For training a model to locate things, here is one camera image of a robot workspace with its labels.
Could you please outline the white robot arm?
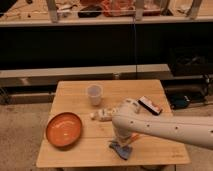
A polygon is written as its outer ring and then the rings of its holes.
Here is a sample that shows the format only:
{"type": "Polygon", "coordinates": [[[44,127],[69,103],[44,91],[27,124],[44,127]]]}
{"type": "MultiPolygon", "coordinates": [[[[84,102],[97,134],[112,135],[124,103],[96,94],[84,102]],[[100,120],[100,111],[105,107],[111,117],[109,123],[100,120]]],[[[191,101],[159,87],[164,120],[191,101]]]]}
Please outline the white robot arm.
{"type": "Polygon", "coordinates": [[[112,125],[120,141],[141,133],[213,150],[213,117],[143,115],[141,107],[139,100],[131,98],[119,105],[112,125]]]}

